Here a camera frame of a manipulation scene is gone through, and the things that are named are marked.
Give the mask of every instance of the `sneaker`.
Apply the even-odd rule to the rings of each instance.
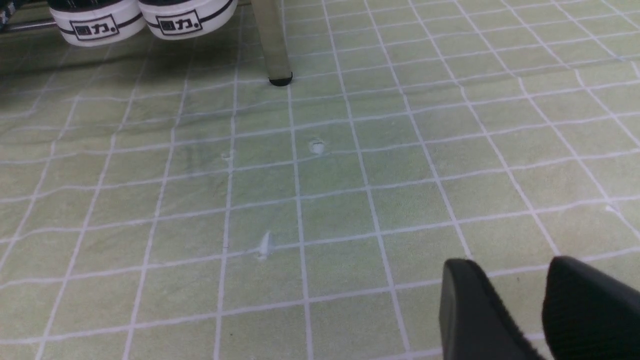
[[[208,34],[226,24],[237,5],[237,0],[140,0],[151,32],[165,40]]]
[[[121,41],[145,27],[138,0],[47,0],[65,40],[77,46]]]

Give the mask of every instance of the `tile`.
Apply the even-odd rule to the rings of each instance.
[[[50,192],[62,186],[96,186],[106,159],[106,155],[93,154],[54,158],[40,191]]]
[[[298,160],[317,156],[311,151],[311,144],[316,142],[324,144],[325,154],[339,151],[355,151],[356,149],[351,126],[346,122],[305,127],[296,130]]]
[[[33,204],[22,232],[28,233],[44,227],[80,228],[89,211],[92,197],[93,190],[59,190],[39,197]]]
[[[338,17],[330,17],[329,23],[332,32],[363,30],[373,27],[368,13],[355,13],[351,15],[340,13]]]
[[[328,154],[298,164],[300,193],[318,195],[364,187],[357,154]]]
[[[513,176],[535,209],[601,197],[577,161],[514,170]]]
[[[231,113],[182,116],[174,132],[178,142],[231,136]]]
[[[27,164],[0,164],[0,186],[3,197],[31,196],[40,182],[46,162]]]
[[[404,98],[399,90],[387,90],[370,94],[348,95],[354,118],[397,114],[406,111]]]
[[[327,53],[332,51],[331,37],[327,34],[320,34],[314,37],[287,39],[287,50],[289,56]]]
[[[484,174],[442,182],[458,219],[526,210],[507,174]]]
[[[237,135],[288,128],[291,125],[288,104],[267,102],[251,108],[238,109],[234,124]]]
[[[502,169],[500,159],[484,136],[430,143],[427,149],[440,177]]]
[[[425,141],[479,134],[482,129],[467,106],[427,110],[414,115]]]
[[[128,325],[139,280],[139,272],[70,280],[51,334]]]
[[[451,80],[442,60],[425,60],[395,65],[394,71],[401,86]]]
[[[640,263],[638,262],[637,252],[589,262],[589,265],[634,289],[640,288],[640,283],[636,276],[637,272],[635,271],[638,268],[638,264]]]
[[[63,278],[78,236],[79,233],[36,233],[16,241],[0,271],[0,282]]]
[[[409,42],[414,40],[424,40],[427,38],[424,28],[419,23],[387,26],[378,28],[380,37],[384,45],[391,45],[400,42]]]
[[[225,310],[300,299],[302,272],[299,249],[274,250],[265,260],[255,254],[227,259]]]
[[[240,96],[243,99],[251,97],[251,94],[246,88],[238,88],[238,99]],[[221,86],[210,90],[199,90],[195,92],[187,93],[184,98],[184,106],[182,113],[184,114],[201,114],[212,113],[214,111],[231,110],[234,107],[234,91],[232,86]],[[172,108],[171,111],[165,113],[163,117],[167,115],[177,115],[178,107]]]
[[[375,25],[380,26],[391,26],[404,24],[410,21],[418,21],[413,12],[413,8],[396,8],[396,9],[388,9],[381,10],[377,12],[372,12]]]
[[[229,168],[229,140],[206,141],[176,145],[173,148],[169,176],[195,175]]]
[[[221,215],[221,220],[224,221],[224,214]],[[209,233],[220,233],[218,236],[220,238],[219,246],[221,245],[223,228],[224,225],[219,223],[218,227],[209,231]],[[232,210],[229,214],[228,231],[229,252],[257,249],[267,232],[269,232],[274,246],[297,243],[299,236],[296,202],[290,200],[278,204]]]
[[[369,184],[390,185],[432,177],[422,146],[365,152],[362,154]]]
[[[116,359],[124,353],[126,342],[124,331],[51,341],[45,345],[42,359]]]
[[[547,271],[537,270],[490,279],[502,302],[525,334],[542,332],[542,304]]]
[[[349,117],[347,103],[342,97],[296,101],[292,104],[291,110],[295,125],[348,119]]]
[[[224,212],[157,223],[149,263],[165,263],[222,253]]]
[[[582,87],[574,71],[549,72],[547,74],[542,72],[527,76],[522,78],[522,85],[529,94],[566,92],[566,90]]]
[[[529,101],[510,100],[474,106],[487,131],[500,131],[514,127],[544,124],[545,119]]]
[[[72,274],[142,266],[151,224],[85,232]]]
[[[605,204],[540,214],[558,249],[569,256],[599,255],[637,246],[637,238]]]
[[[354,126],[363,150],[418,142],[411,119],[406,115],[358,121]]]
[[[95,201],[89,225],[153,218],[160,196],[160,187],[161,184],[156,183],[102,189]],[[164,198],[171,199],[170,195],[170,188],[167,184]]]
[[[494,54],[456,56],[446,60],[456,79],[500,74],[505,68]]]
[[[287,93],[285,92],[284,95],[284,100],[286,100]],[[312,78],[298,79],[296,80],[296,88],[291,89],[291,98],[294,100],[338,95],[342,95],[338,74],[325,74]]]
[[[435,42],[444,57],[489,50],[482,37],[478,34],[446,35],[437,38]]]
[[[469,222],[460,227],[474,261],[487,272],[546,265],[554,257],[529,215]]]
[[[569,148],[550,126],[492,135],[492,139],[510,167],[572,156]]]
[[[387,45],[385,48],[393,64],[438,58],[438,51],[431,40]]]
[[[535,36],[526,28],[495,30],[483,33],[492,49],[509,49],[513,47],[538,45]]]
[[[0,216],[3,219],[0,238],[11,238],[17,235],[15,232],[22,222],[22,217],[27,212],[29,203],[30,200],[0,203]]]
[[[397,86],[394,73],[388,66],[343,72],[342,80],[347,93],[384,90]]]
[[[295,195],[293,165],[234,172],[231,195],[233,206],[287,199]]]
[[[302,200],[305,240],[341,238],[374,231],[365,192]]]
[[[558,61],[542,46],[505,50],[499,52],[498,56],[512,71],[558,64]]]
[[[76,104],[70,125],[117,125],[123,121],[127,107],[127,101],[83,99]]]
[[[531,29],[545,44],[560,41],[576,41],[590,37],[578,24],[570,21],[532,26]]]
[[[65,132],[56,143],[56,155],[77,154],[78,151],[104,151],[111,148],[113,127],[77,127]]]
[[[0,321],[3,324],[0,338],[9,340],[42,336],[59,290],[60,283],[26,283],[2,288],[0,301],[4,306],[0,309]]]
[[[404,350],[388,293],[313,303],[311,329],[318,360],[372,359]]]
[[[138,147],[157,147],[171,144],[171,132],[176,120],[164,119],[148,122],[126,123],[115,137],[114,149],[133,149]]]
[[[491,12],[485,10],[484,12],[470,15],[469,18],[480,31],[522,26],[518,17],[508,9]]]
[[[640,111],[640,105],[634,100],[640,95],[640,85],[620,85],[593,90],[606,107],[614,113]]]
[[[612,15],[604,17],[602,15],[603,14],[600,14],[600,16],[596,19],[582,19],[579,21],[579,23],[595,37],[637,31],[637,28],[635,28],[633,24],[625,20],[625,18],[622,16]],[[616,37],[621,39],[626,36],[618,35]],[[603,43],[604,46],[613,45],[617,42],[615,39],[616,37],[603,38],[601,39],[601,43]]]
[[[552,122],[583,120],[607,114],[586,91],[534,97],[533,101]]]
[[[137,329],[129,359],[210,359],[215,337],[215,319]]]
[[[435,183],[374,190],[372,196],[383,231],[450,221]]]
[[[220,358],[302,360],[307,358],[305,338],[302,306],[225,316],[222,318]]]
[[[441,3],[441,2],[427,2],[426,4],[418,4],[415,6],[415,11],[420,16],[420,19],[432,20],[441,17],[457,17],[462,16],[462,12],[458,6],[454,3]]]
[[[432,19],[424,23],[432,37],[457,33],[472,33],[474,27],[464,17]]]
[[[465,102],[461,88],[452,81],[430,85],[412,86],[404,89],[412,111],[460,105]]]
[[[220,260],[147,271],[139,322],[213,313],[217,310]]]
[[[453,226],[385,235],[384,240],[395,284],[439,279],[447,259],[465,257]]]
[[[189,108],[190,96],[185,100],[185,110]],[[134,120],[151,120],[151,119],[167,119],[178,115],[180,104],[182,103],[182,94],[161,95],[153,97],[144,97],[133,100],[131,108],[127,115],[127,121]]]
[[[636,179],[640,154],[619,155],[615,158],[585,160],[584,163],[611,197],[634,196],[640,192]]]
[[[637,145],[613,119],[557,127],[579,156],[604,155],[636,149]]]
[[[346,33],[334,33],[333,43],[336,51],[345,51],[365,46],[378,46],[380,45],[380,40],[375,29],[364,29]],[[329,41],[328,51],[332,51],[331,41]]]
[[[236,168],[291,161],[291,133],[236,138],[233,156]]]
[[[342,71],[387,65],[387,58],[382,47],[341,51],[337,55]]]
[[[295,69],[296,76],[298,77],[317,76],[338,71],[333,53],[300,56],[297,58],[290,58],[290,61],[291,68]],[[258,60],[257,63],[258,66],[256,66],[255,77],[259,80],[263,80],[264,64],[262,63],[261,59]]]
[[[388,286],[376,238],[308,245],[305,257],[310,297]]]
[[[169,149],[119,152],[111,155],[104,175],[105,185],[162,180],[169,159]]]
[[[525,7],[515,10],[518,16],[528,25],[541,22],[570,20],[556,5]]]
[[[560,7],[574,19],[601,16],[614,13],[614,10],[598,0],[587,0],[579,3],[564,3]]]
[[[431,285],[397,292],[412,349],[420,351],[442,346],[438,325],[440,288],[440,285]]]
[[[549,49],[564,63],[605,60],[610,57],[609,53],[594,40],[549,45]]]

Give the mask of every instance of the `white grout line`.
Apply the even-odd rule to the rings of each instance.
[[[238,41],[242,42],[243,36],[243,23],[245,19],[244,9],[240,10],[240,26],[238,28]],[[231,138],[229,144],[229,157],[228,157],[228,178],[227,178],[227,199],[225,206],[225,227],[223,230],[223,245],[222,245],[222,259],[220,261],[220,278],[218,280],[218,303],[217,309],[218,314],[216,316],[216,337],[214,339],[213,344],[213,360],[221,360],[220,358],[220,347],[222,341],[222,313],[224,310],[224,300],[225,300],[225,278],[227,272],[227,252],[229,248],[229,231],[230,231],[230,217],[231,217],[231,195],[233,190],[233,175],[234,175],[234,160],[236,158],[235,149],[236,149],[236,116],[237,116],[237,105],[238,105],[238,78],[239,78],[239,60],[240,55],[242,54],[242,47],[238,47],[237,52],[237,60],[235,74],[234,74],[234,109],[233,114],[231,115]]]
[[[133,97],[131,97],[131,100],[129,101],[128,105],[127,105],[127,109],[125,110],[124,116],[122,117],[122,122],[120,123],[121,126],[124,126],[127,117],[129,116],[129,112],[131,110],[131,104],[133,103]],[[113,135],[111,135],[111,149],[113,149],[115,147],[115,142],[116,142],[116,134],[114,133]],[[56,297],[56,301],[53,305],[53,308],[51,309],[51,314],[49,315],[49,320],[47,321],[47,325],[46,328],[44,330],[44,335],[42,337],[42,341],[40,342],[40,346],[38,348],[38,353],[36,354],[35,360],[41,360],[43,354],[44,354],[44,348],[45,348],[45,344],[46,341],[45,339],[49,336],[49,333],[51,332],[51,328],[53,327],[53,321],[56,318],[56,313],[58,311],[58,306],[60,306],[60,302],[62,301],[62,296],[65,292],[65,289],[67,287],[67,283],[68,283],[68,279],[71,276],[71,273],[73,271],[75,262],[76,262],[76,257],[80,251],[80,246],[82,245],[82,241],[84,239],[84,234],[86,233],[86,228],[89,225],[89,220],[91,219],[91,215],[93,213],[93,209],[95,207],[95,203],[98,199],[98,195],[100,194],[100,187],[102,185],[102,183],[104,182],[104,178],[107,172],[107,169],[109,167],[109,161],[111,160],[111,153],[109,153],[107,155],[107,158],[104,160],[104,166],[102,168],[102,172],[100,173],[100,178],[98,180],[98,186],[95,189],[95,192],[93,193],[93,197],[91,199],[91,203],[89,204],[89,209],[86,213],[86,216],[84,217],[84,222],[83,222],[83,228],[80,231],[80,234],[78,235],[78,239],[76,241],[76,247],[74,249],[74,252],[71,256],[71,260],[69,261],[69,265],[67,267],[67,271],[65,274],[65,278],[62,281],[62,285],[60,286],[60,291],[58,292],[58,296]]]
[[[367,4],[367,1],[364,1],[365,6],[367,7],[367,11],[369,10],[369,5]],[[327,9],[326,9],[326,3],[323,0],[323,10],[324,10],[324,14],[328,15],[327,13]],[[373,15],[369,14],[371,21],[374,22],[373,19]],[[346,103],[346,107],[347,107],[347,114],[348,114],[348,118],[349,118],[349,125],[351,128],[351,136],[353,137],[353,142],[356,148],[356,153],[358,154],[358,162],[360,165],[360,172],[362,173],[362,181],[364,182],[364,186],[367,189],[366,193],[367,193],[367,200],[369,203],[369,211],[371,212],[371,216],[372,216],[372,220],[373,220],[373,226],[374,226],[374,230],[376,231],[376,237],[377,237],[377,241],[378,241],[378,248],[380,250],[380,254],[381,254],[381,259],[382,259],[382,263],[385,269],[385,275],[387,278],[387,284],[388,287],[391,289],[391,301],[393,303],[393,307],[394,307],[394,313],[396,315],[396,321],[397,321],[397,326],[398,326],[398,330],[400,332],[400,336],[403,342],[403,347],[404,347],[404,351],[405,352],[409,352],[411,349],[411,345],[409,344],[409,337],[407,335],[407,331],[406,331],[406,326],[404,325],[404,318],[402,316],[402,312],[400,309],[400,303],[398,301],[398,297],[397,297],[397,293],[396,290],[394,288],[394,279],[393,279],[393,275],[391,272],[391,267],[389,266],[389,260],[387,257],[387,252],[385,250],[385,244],[384,244],[384,240],[382,238],[382,235],[380,233],[380,222],[378,220],[378,214],[376,212],[376,206],[375,203],[373,201],[373,195],[371,193],[371,189],[369,188],[369,179],[367,176],[367,171],[366,168],[364,166],[364,160],[362,157],[362,151],[360,150],[360,143],[358,141],[358,135],[356,132],[356,128],[355,128],[355,123],[353,122],[353,115],[351,113],[351,105],[349,103],[349,97],[347,96],[347,92],[346,92],[346,87],[344,85],[344,79],[342,78],[342,72],[340,71],[340,62],[338,59],[338,55],[336,53],[336,46],[335,46],[335,41],[333,39],[333,34],[331,31],[331,24],[329,19],[326,20],[326,25],[329,29],[329,36],[330,36],[330,40],[331,40],[331,47],[333,49],[333,58],[335,60],[335,65],[337,67],[337,71],[338,71],[338,78],[340,81],[340,89],[342,90],[342,96],[344,98],[344,101]],[[382,38],[380,37],[380,33],[378,32],[378,29],[376,28],[376,33],[378,35],[378,40],[380,41],[380,43],[382,44]],[[397,82],[397,78],[396,78],[396,85],[399,87],[400,84],[399,82]]]
[[[70,49],[70,47],[67,48],[67,51],[62,56],[62,59],[58,63],[58,68],[67,59],[67,56],[68,56],[68,53],[69,53],[69,51],[68,51],[69,49]],[[45,90],[47,89],[47,87],[49,86],[49,84],[51,83],[51,81],[54,79],[54,77],[57,74],[58,74],[58,71],[56,69],[56,71],[54,71],[53,74],[51,74],[51,76],[49,76],[49,79],[47,80],[45,86],[43,87],[42,91],[40,92],[40,95],[36,98],[32,108],[35,108],[38,105],[38,103],[40,102],[40,100],[44,96]],[[67,116],[67,121],[65,122],[65,125],[60,129],[60,131],[58,133],[58,137],[54,141],[51,142],[51,150],[49,151],[49,157],[47,158],[47,160],[45,162],[44,168],[42,169],[42,173],[40,173],[40,180],[38,180],[38,184],[36,185],[35,189],[33,190],[33,193],[29,197],[23,198],[23,200],[29,200],[29,205],[27,206],[27,210],[25,210],[25,213],[22,216],[22,219],[20,220],[20,223],[18,224],[18,226],[17,226],[17,228],[16,228],[16,230],[15,230],[13,236],[12,236],[12,239],[9,242],[9,246],[5,250],[2,258],[0,258],[0,271],[4,267],[4,264],[6,263],[6,260],[9,257],[9,254],[13,250],[13,246],[15,245],[16,241],[19,239],[19,236],[20,236],[20,234],[22,232],[22,228],[27,223],[27,220],[29,219],[31,211],[33,210],[33,207],[35,206],[35,203],[36,203],[36,201],[38,199],[38,196],[40,194],[40,189],[42,188],[42,185],[44,184],[45,178],[47,177],[47,171],[49,169],[49,165],[51,164],[51,158],[56,153],[56,144],[62,138],[62,136],[64,136],[64,134],[65,134],[65,132],[67,130],[67,126],[71,123],[71,120],[73,119],[74,111],[76,109],[76,105],[77,105],[77,101],[74,101],[74,103],[71,105],[71,109],[69,110],[69,114]]]
[[[587,256],[587,257],[580,258],[580,260],[585,262],[585,263],[590,263],[590,262],[604,260],[604,259],[612,259],[612,258],[616,258],[616,257],[619,257],[619,256],[624,256],[624,255],[627,255],[627,254],[637,254],[639,252],[640,252],[640,247],[632,247],[632,248],[629,248],[629,249],[619,250],[619,251],[615,251],[615,252],[608,252],[608,253],[599,254],[599,255],[596,255],[596,256]],[[525,273],[528,273],[528,272],[544,271],[547,268],[548,268],[548,264],[538,265],[538,266],[525,266],[525,267],[519,267],[519,268],[494,270],[494,271],[491,271],[491,272],[487,272],[487,276],[489,278],[494,278],[494,277],[507,276],[507,275],[525,274]],[[406,283],[406,284],[398,284],[398,285],[396,285],[395,286],[395,290],[421,288],[421,287],[425,287],[425,286],[438,285],[438,284],[441,284],[441,283],[442,283],[442,279],[441,278],[430,279],[430,280],[427,280],[427,281],[410,282],[410,283]],[[333,294],[333,295],[325,295],[325,296],[321,296],[321,297],[312,297],[312,298],[309,298],[308,301],[313,304],[313,303],[317,303],[317,302],[328,302],[328,301],[333,301],[333,300],[346,299],[346,298],[350,298],[350,297],[358,297],[358,296],[362,296],[362,295],[372,295],[372,294],[378,294],[378,293],[385,293],[385,292],[390,292],[390,291],[392,291],[392,289],[390,289],[389,287],[372,288],[372,289],[366,289],[366,290],[351,291],[351,292],[348,292],[348,293],[338,293],[338,294]],[[67,334],[59,334],[59,335],[54,335],[54,336],[48,336],[46,338],[36,337],[36,338],[0,340],[0,345],[35,344],[35,343],[39,343],[39,342],[42,342],[42,341],[62,341],[62,340],[70,339],[70,338],[82,338],[82,337],[93,336],[93,335],[98,335],[98,334],[109,334],[109,333],[114,333],[114,332],[129,331],[131,329],[131,327],[133,327],[134,329],[148,329],[150,327],[156,327],[156,326],[162,326],[162,325],[178,324],[178,323],[184,323],[184,322],[193,322],[193,321],[198,321],[198,320],[217,318],[218,316],[240,315],[240,314],[246,314],[246,313],[253,313],[253,312],[256,312],[256,311],[264,311],[264,310],[270,310],[270,309],[281,309],[281,308],[291,307],[291,306],[300,306],[300,305],[304,305],[304,303],[305,303],[304,300],[293,300],[293,301],[288,301],[288,302],[279,302],[279,303],[275,303],[275,304],[266,304],[266,305],[261,305],[261,306],[244,307],[244,308],[239,308],[239,309],[227,310],[227,311],[223,311],[222,313],[219,313],[219,312],[205,313],[205,314],[199,314],[199,315],[184,316],[184,317],[180,317],[180,318],[156,320],[156,321],[153,321],[153,322],[136,323],[133,326],[124,325],[124,326],[108,327],[108,328],[102,328],[102,329],[92,329],[92,330],[89,330],[89,331],[71,332],[71,333],[67,333]]]
[[[454,0],[454,2],[456,3],[456,5],[460,9],[460,11],[464,12],[464,10],[463,10],[462,6],[459,4],[458,0]],[[476,31],[478,31],[478,28],[476,27],[475,24],[472,24],[472,26],[474,27],[474,29]],[[500,56],[498,56],[498,54],[495,52],[495,50],[491,46],[491,43],[489,43],[489,41],[487,41],[487,39],[482,34],[480,34],[480,37],[483,39],[484,43],[489,48],[489,50],[493,51],[495,57],[498,59],[498,62],[502,65],[502,67],[506,71],[511,72],[509,70],[509,67],[504,63],[504,61],[502,61],[502,58],[500,58]],[[467,107],[469,108],[469,110],[473,114],[474,118],[476,119],[476,122],[477,122],[478,126],[482,129],[482,132],[485,134],[486,139],[489,141],[489,144],[493,148],[493,151],[498,156],[498,159],[500,160],[500,163],[502,164],[502,167],[506,171],[506,173],[507,173],[507,175],[509,177],[509,180],[511,181],[511,184],[514,186],[515,190],[520,195],[520,198],[522,199],[522,201],[526,205],[527,209],[531,212],[531,215],[533,216],[533,219],[536,222],[536,225],[538,225],[538,228],[540,229],[540,231],[544,235],[547,243],[549,244],[549,247],[551,248],[551,250],[554,252],[555,255],[560,255],[560,251],[558,250],[556,244],[554,243],[553,239],[551,238],[551,235],[549,235],[549,233],[547,231],[547,228],[542,224],[542,221],[540,220],[538,215],[535,213],[534,206],[531,204],[531,201],[529,200],[529,198],[527,197],[525,192],[522,190],[522,187],[520,186],[520,184],[518,184],[518,181],[516,180],[516,178],[513,175],[512,171],[509,169],[509,165],[507,164],[506,160],[504,159],[504,156],[502,155],[502,153],[500,152],[500,150],[496,146],[496,144],[493,141],[493,139],[489,135],[487,135],[486,127],[484,126],[484,124],[480,120],[480,116],[477,114],[477,111],[474,109],[474,107],[469,102],[469,99],[467,97],[467,93],[465,91],[465,87],[461,86],[461,85],[458,85],[458,86],[460,88],[461,95],[463,96],[465,102],[467,103]]]
[[[287,44],[287,26],[284,24],[285,19],[285,0],[280,0],[280,18],[283,22],[282,31]],[[296,190],[296,221],[298,222],[298,245],[300,246],[300,275],[302,278],[302,299],[304,301],[305,310],[305,332],[307,344],[307,360],[314,360],[314,340],[311,328],[311,305],[309,302],[309,281],[307,277],[307,255],[305,254],[305,230],[302,222],[302,203],[300,197],[300,172],[298,170],[298,146],[296,143],[296,125],[293,117],[291,86],[287,86],[287,107],[289,110],[289,131],[291,132],[291,153],[293,156],[293,176],[294,186]]]
[[[196,41],[192,40],[193,47],[196,46]],[[187,97],[187,88],[189,82],[189,69],[191,67],[191,63],[193,62],[193,58],[195,57],[195,52],[192,49],[191,59],[189,61],[189,65],[187,68],[187,74],[184,78],[184,89],[182,91],[182,98],[180,99],[180,106],[178,108],[178,115],[175,120],[173,127],[171,128],[171,145],[169,147],[169,155],[167,156],[166,163],[164,164],[164,174],[162,178],[162,185],[160,186],[160,194],[158,195],[158,200],[156,202],[156,210],[154,212],[154,218],[152,221],[151,229],[149,230],[149,236],[147,240],[147,246],[145,247],[145,257],[143,259],[142,270],[140,272],[140,279],[138,283],[138,290],[136,291],[136,298],[134,299],[133,310],[131,311],[131,321],[129,322],[129,332],[127,333],[127,341],[125,342],[124,352],[122,354],[122,360],[129,360],[129,354],[131,353],[131,344],[133,342],[134,335],[134,326],[138,321],[138,312],[140,311],[140,304],[142,301],[142,294],[145,286],[145,279],[147,277],[147,270],[149,269],[149,257],[151,256],[151,248],[153,247],[154,236],[156,235],[156,229],[158,225],[158,219],[160,217],[161,209],[162,209],[162,201],[164,199],[164,191],[166,189],[166,184],[169,178],[169,170],[171,168],[171,162],[173,159],[173,153],[175,150],[175,129],[179,126],[180,120],[182,118],[182,111],[184,109],[184,103]]]

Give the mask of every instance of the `green tile floor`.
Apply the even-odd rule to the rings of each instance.
[[[639,1],[282,13],[289,88],[250,8],[0,39],[1,359],[438,359],[452,257],[546,351],[553,255],[640,288]]]

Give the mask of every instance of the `metal bar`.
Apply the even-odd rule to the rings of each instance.
[[[287,86],[293,74],[289,65],[278,3],[276,0],[252,0],[251,4],[269,81],[276,86]]]
[[[53,19],[16,22],[15,24],[5,25],[0,33],[18,33],[21,31],[55,28],[56,26],[56,22]]]

